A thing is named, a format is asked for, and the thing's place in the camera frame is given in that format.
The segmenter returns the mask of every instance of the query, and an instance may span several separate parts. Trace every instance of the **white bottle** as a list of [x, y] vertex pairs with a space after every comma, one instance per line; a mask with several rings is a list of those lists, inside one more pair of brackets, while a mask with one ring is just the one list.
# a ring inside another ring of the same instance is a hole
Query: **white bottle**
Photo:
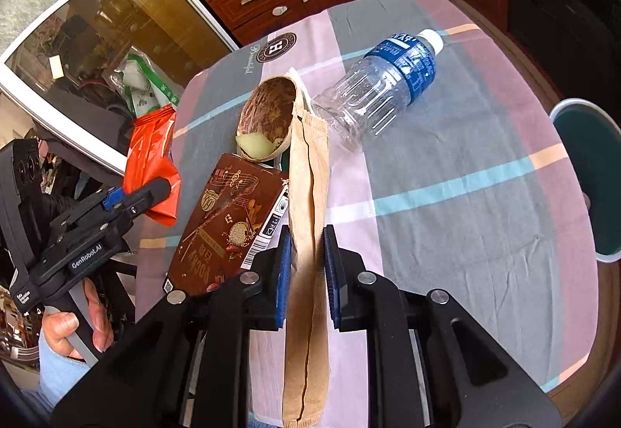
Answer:
[[315, 96], [313, 109], [350, 150], [379, 135], [435, 78], [444, 47], [434, 30], [395, 34], [369, 51], [333, 87]]

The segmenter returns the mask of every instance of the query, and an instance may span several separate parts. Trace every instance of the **bottle cap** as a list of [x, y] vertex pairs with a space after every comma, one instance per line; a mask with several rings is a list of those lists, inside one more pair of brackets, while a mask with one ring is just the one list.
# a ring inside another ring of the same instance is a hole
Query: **bottle cap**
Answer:
[[429, 44], [432, 45], [432, 48], [434, 49], [434, 52], [436, 54], [442, 51], [442, 48], [444, 47], [444, 41], [442, 40], [442, 37], [440, 37], [440, 34], [437, 33], [435, 30], [430, 30], [427, 28], [426, 30], [423, 30], [420, 34], [417, 34], [417, 37], [422, 37], [423, 39], [428, 41]]

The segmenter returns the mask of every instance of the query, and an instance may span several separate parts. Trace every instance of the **metal screw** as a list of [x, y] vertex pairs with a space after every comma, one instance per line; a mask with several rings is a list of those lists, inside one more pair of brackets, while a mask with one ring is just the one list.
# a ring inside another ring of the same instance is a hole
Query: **metal screw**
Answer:
[[358, 282], [361, 282], [362, 284], [373, 284], [377, 280], [378, 278], [373, 272], [365, 271], [358, 274]]
[[171, 291], [166, 297], [166, 300], [168, 301], [168, 303], [173, 306], [178, 306], [185, 299], [186, 299], [186, 294], [179, 289], [176, 289], [175, 291]]
[[431, 292], [431, 300], [433, 300], [436, 304], [440, 304], [441, 306], [446, 304], [449, 298], [450, 297], [448, 296], [448, 293], [443, 289], [434, 289]]
[[259, 281], [259, 274], [256, 272], [244, 272], [239, 277], [239, 280], [241, 281], [241, 284], [256, 284]]

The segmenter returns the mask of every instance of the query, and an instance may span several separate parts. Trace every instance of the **brown paper bag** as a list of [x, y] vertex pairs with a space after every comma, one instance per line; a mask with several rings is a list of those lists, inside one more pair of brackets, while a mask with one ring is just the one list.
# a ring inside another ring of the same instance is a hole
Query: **brown paper bag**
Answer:
[[[293, 72], [298, 86], [303, 87]], [[328, 126], [304, 109], [297, 90], [291, 123], [289, 224], [297, 256], [287, 309], [284, 354], [285, 428], [317, 424], [328, 393], [328, 328], [322, 233], [330, 169]]]

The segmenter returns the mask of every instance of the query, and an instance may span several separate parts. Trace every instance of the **finger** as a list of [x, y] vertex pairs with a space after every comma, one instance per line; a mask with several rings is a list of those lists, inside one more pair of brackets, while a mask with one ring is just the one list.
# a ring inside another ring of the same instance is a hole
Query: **finger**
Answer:
[[114, 341], [114, 332], [112, 326], [110, 326], [110, 331], [108, 332], [108, 338], [106, 339], [106, 345], [104, 346], [104, 350], [108, 349], [113, 344]]
[[95, 316], [97, 319], [97, 326], [92, 334], [92, 343], [100, 352], [104, 352], [110, 346], [112, 339], [114, 339], [113, 327], [108, 317], [106, 315], [106, 311], [104, 307], [101, 307], [101, 310], [98, 311]]
[[92, 302], [96, 305], [101, 305], [99, 301], [99, 295], [97, 294], [97, 288], [89, 278], [84, 279], [84, 294], [89, 302]]
[[74, 360], [84, 360], [82, 358], [82, 355], [79, 352], [77, 352], [75, 348], [73, 349], [73, 351], [69, 353], [69, 357], [73, 358]]
[[95, 289], [95, 285], [92, 284], [91, 279], [85, 279], [84, 293], [88, 299], [88, 315], [95, 327], [94, 329], [105, 332], [106, 321], [108, 320], [106, 317], [106, 308], [101, 304], [99, 295], [97, 295], [97, 290]]
[[80, 325], [78, 318], [70, 312], [43, 315], [43, 335], [51, 349], [62, 356], [69, 356], [73, 346], [65, 338], [73, 334]]

